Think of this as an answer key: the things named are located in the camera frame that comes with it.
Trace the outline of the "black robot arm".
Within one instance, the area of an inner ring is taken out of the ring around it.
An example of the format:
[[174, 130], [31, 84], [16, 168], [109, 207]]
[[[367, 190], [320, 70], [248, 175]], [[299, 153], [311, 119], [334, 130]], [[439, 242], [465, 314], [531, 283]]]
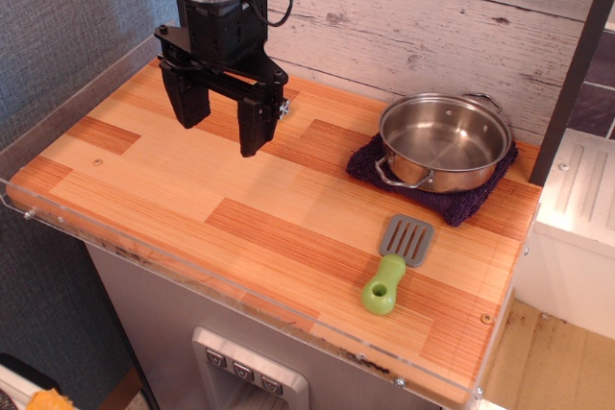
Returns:
[[155, 31], [160, 69], [180, 124], [190, 129], [210, 114], [212, 92], [237, 103], [240, 152], [252, 157], [287, 114], [287, 74], [265, 53], [268, 0], [177, 0], [180, 26]]

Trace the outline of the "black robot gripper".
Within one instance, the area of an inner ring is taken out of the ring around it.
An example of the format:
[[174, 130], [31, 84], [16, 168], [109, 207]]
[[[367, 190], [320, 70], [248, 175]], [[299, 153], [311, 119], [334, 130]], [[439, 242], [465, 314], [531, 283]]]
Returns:
[[252, 157], [274, 137], [286, 101], [285, 72], [265, 53], [267, 0], [224, 6], [185, 3], [186, 25], [155, 31], [162, 81], [179, 123], [191, 129], [210, 115], [213, 91], [236, 102], [240, 153]]

